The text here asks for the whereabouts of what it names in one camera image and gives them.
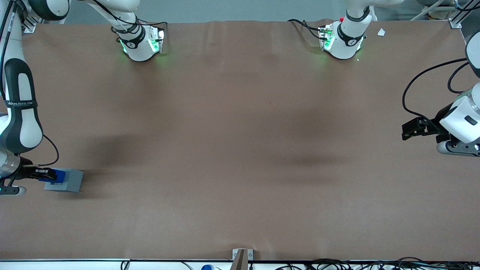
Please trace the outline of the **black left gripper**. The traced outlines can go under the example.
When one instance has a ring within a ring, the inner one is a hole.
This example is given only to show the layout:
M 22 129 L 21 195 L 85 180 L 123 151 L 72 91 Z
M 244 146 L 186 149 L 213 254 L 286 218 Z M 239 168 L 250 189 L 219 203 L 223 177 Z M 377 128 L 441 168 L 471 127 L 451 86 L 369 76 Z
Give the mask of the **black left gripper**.
M 406 141 L 416 136 L 450 136 L 450 133 L 440 124 L 440 121 L 449 114 L 452 105 L 453 103 L 450 103 L 440 109 L 434 118 L 430 119 L 432 124 L 422 117 L 413 118 L 403 124 L 402 140 Z

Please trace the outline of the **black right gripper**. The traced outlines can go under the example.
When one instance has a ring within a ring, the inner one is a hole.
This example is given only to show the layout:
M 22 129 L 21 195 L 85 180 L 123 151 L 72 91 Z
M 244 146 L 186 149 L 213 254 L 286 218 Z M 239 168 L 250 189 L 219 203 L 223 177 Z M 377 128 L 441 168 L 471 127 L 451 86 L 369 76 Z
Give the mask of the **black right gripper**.
M 36 165 L 25 157 L 19 157 L 19 166 L 15 170 L 15 180 L 29 178 L 35 172 Z M 57 181 L 56 171 L 51 168 L 36 168 L 36 173 L 41 177 L 38 181 Z

